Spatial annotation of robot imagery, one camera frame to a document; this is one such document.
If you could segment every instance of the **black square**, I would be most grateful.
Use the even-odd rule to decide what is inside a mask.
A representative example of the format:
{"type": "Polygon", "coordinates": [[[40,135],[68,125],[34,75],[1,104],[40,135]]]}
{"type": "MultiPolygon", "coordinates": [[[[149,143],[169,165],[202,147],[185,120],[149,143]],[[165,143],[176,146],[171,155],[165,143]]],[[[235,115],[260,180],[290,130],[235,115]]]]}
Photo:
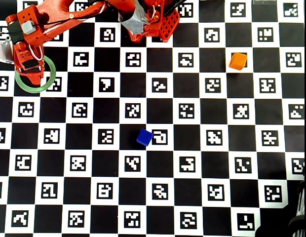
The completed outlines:
{"type": "Polygon", "coordinates": [[[36,205],[34,233],[60,233],[62,205],[36,205]]]}
{"type": "Polygon", "coordinates": [[[252,47],[251,23],[226,23],[226,46],[252,47]]]}
{"type": "Polygon", "coordinates": [[[252,21],[253,22],[277,22],[277,3],[276,2],[252,2],[252,21]]]}
{"type": "Polygon", "coordinates": [[[202,152],[201,163],[203,178],[229,178],[228,152],[202,152]]]}
{"type": "Polygon", "coordinates": [[[68,97],[93,97],[93,73],[68,73],[68,97]]]}
{"type": "Polygon", "coordinates": [[[13,210],[11,212],[11,226],[26,228],[28,227],[28,218],[29,218],[28,210],[18,210],[18,211],[13,210]]]}
{"type": "Polygon", "coordinates": [[[148,72],[172,72],[172,63],[171,48],[147,48],[148,72]]]}
{"type": "Polygon", "coordinates": [[[252,73],[227,73],[228,98],[254,98],[252,73]]]}
{"type": "Polygon", "coordinates": [[[95,72],[119,72],[118,58],[120,48],[95,48],[95,72]]]}
{"type": "Polygon", "coordinates": [[[303,23],[279,23],[280,47],[304,47],[305,26],[303,23]]]}
{"type": "Polygon", "coordinates": [[[225,48],[200,48],[199,58],[199,69],[201,73],[226,72],[225,48]]]}
{"type": "Polygon", "coordinates": [[[229,125],[229,151],[256,151],[254,125],[229,125]]]}
{"type": "Polygon", "coordinates": [[[228,123],[226,99],[201,99],[200,109],[202,124],[228,123]]]}
{"type": "Polygon", "coordinates": [[[118,206],[91,206],[91,233],[118,233],[118,206]]]}
{"type": "Polygon", "coordinates": [[[304,152],[305,127],[285,126],[285,144],[287,152],[304,152]]]}
{"type": "Polygon", "coordinates": [[[120,124],[120,150],[145,150],[145,146],[137,142],[137,137],[145,124],[120,124]]]}
{"type": "Polygon", "coordinates": [[[66,98],[40,99],[40,122],[65,122],[66,98]]]}
{"type": "Polygon", "coordinates": [[[230,180],[232,207],[259,207],[257,180],[230,180]]]}
{"type": "Polygon", "coordinates": [[[174,179],[174,190],[175,205],[202,206],[201,179],[174,179]]]}
{"type": "Polygon", "coordinates": [[[35,177],[10,177],[7,204],[35,204],[35,177]]]}
{"type": "Polygon", "coordinates": [[[63,176],[64,151],[39,150],[37,176],[63,176]]]}
{"type": "Polygon", "coordinates": [[[119,123],[119,98],[94,98],[93,123],[119,123]]]}
{"type": "Polygon", "coordinates": [[[200,151],[200,125],[174,125],[174,150],[200,151]]]}
{"type": "Polygon", "coordinates": [[[173,99],[147,99],[147,123],[173,123],[173,99]]]}
{"type": "Polygon", "coordinates": [[[259,179],[286,179],[285,153],[257,153],[259,179]]]}
{"type": "Polygon", "coordinates": [[[173,47],[198,47],[198,23],[179,24],[173,35],[173,47]]]}
{"type": "Polygon", "coordinates": [[[121,73],[120,97],[145,97],[146,74],[145,73],[121,73]]]}
{"type": "Polygon", "coordinates": [[[5,232],[6,205],[0,205],[0,233],[5,232]]]}
{"type": "Polygon", "coordinates": [[[145,205],[145,178],[119,178],[119,205],[145,205]]]}
{"type": "Polygon", "coordinates": [[[91,149],[91,124],[66,124],[66,149],[91,149]]]}
{"type": "Polygon", "coordinates": [[[0,97],[0,122],[11,122],[13,97],[0,97]]]}
{"type": "Polygon", "coordinates": [[[147,206],[147,233],[173,235],[174,207],[147,206]]]}
{"type": "Polygon", "coordinates": [[[224,1],[199,1],[199,22],[224,22],[224,1]]]}
{"type": "Polygon", "coordinates": [[[279,48],[253,48],[253,60],[255,73],[280,72],[279,48]]]}
{"type": "Polygon", "coordinates": [[[115,42],[115,28],[101,27],[99,42],[115,42]]]}
{"type": "Polygon", "coordinates": [[[69,46],[94,47],[95,23],[82,23],[69,30],[69,46]]]}
{"type": "Polygon", "coordinates": [[[92,176],[118,177],[119,151],[93,151],[92,176]]]}
{"type": "Polygon", "coordinates": [[[38,124],[13,123],[11,134],[12,149],[37,149],[38,124]]]}
{"type": "Polygon", "coordinates": [[[305,97],[305,75],[303,73],[282,73],[282,98],[305,97]]]}
{"type": "Polygon", "coordinates": [[[231,209],[203,207],[203,234],[205,236],[231,236],[231,209]]]}
{"type": "Polygon", "coordinates": [[[63,204],[90,204],[90,178],[64,178],[63,204]]]}
{"type": "Polygon", "coordinates": [[[147,177],[173,177],[173,152],[148,151],[147,177]]]}
{"type": "Polygon", "coordinates": [[[9,150],[0,150],[0,176],[8,176],[9,150]]]}
{"type": "Polygon", "coordinates": [[[255,100],[256,124],[283,124],[281,99],[255,100]]]}
{"type": "Polygon", "coordinates": [[[198,73],[174,73],[174,97],[199,97],[198,73]]]}

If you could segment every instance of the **cube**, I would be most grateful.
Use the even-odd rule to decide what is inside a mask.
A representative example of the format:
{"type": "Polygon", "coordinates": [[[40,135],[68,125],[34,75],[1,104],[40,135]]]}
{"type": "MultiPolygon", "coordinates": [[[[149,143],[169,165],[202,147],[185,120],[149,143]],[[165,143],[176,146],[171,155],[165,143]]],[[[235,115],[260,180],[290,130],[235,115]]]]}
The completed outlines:
{"type": "Polygon", "coordinates": [[[148,146],[153,138],[153,133],[146,131],[145,129],[141,129],[139,136],[137,138],[137,142],[144,145],[148,146]]]}

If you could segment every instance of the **green ring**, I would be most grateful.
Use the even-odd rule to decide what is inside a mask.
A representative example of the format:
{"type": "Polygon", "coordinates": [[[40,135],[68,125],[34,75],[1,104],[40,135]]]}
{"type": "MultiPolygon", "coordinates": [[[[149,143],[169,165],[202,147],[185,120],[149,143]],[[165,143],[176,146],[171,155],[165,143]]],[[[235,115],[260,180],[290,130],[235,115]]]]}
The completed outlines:
{"type": "Polygon", "coordinates": [[[50,74],[50,79],[47,81],[47,83],[45,85],[41,86],[41,87],[27,86],[21,80],[20,74],[17,71],[15,71],[15,80],[16,80],[17,84],[20,86],[20,88],[22,88],[24,91],[26,91],[28,93],[40,93],[40,92],[43,92],[43,91],[47,90],[54,83],[55,76],[56,76],[55,65],[54,65],[53,61],[51,59],[49,59],[47,56],[45,56],[43,59],[49,65],[49,67],[51,69],[51,74],[50,74]]]}

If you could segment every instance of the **black and white checkerboard mat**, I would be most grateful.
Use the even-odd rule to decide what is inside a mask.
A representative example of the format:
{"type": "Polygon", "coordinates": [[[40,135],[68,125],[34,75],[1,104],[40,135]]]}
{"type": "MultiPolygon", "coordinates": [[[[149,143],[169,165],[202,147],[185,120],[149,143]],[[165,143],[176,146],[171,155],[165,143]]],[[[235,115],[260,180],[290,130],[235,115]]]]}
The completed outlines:
{"type": "MultiPolygon", "coordinates": [[[[32,3],[0,1],[0,32],[32,3]]],[[[132,43],[115,11],[64,32],[45,45],[57,79],[40,95],[0,63],[0,237],[249,237],[295,215],[302,1],[188,0],[179,13],[168,43],[132,43]]]]}

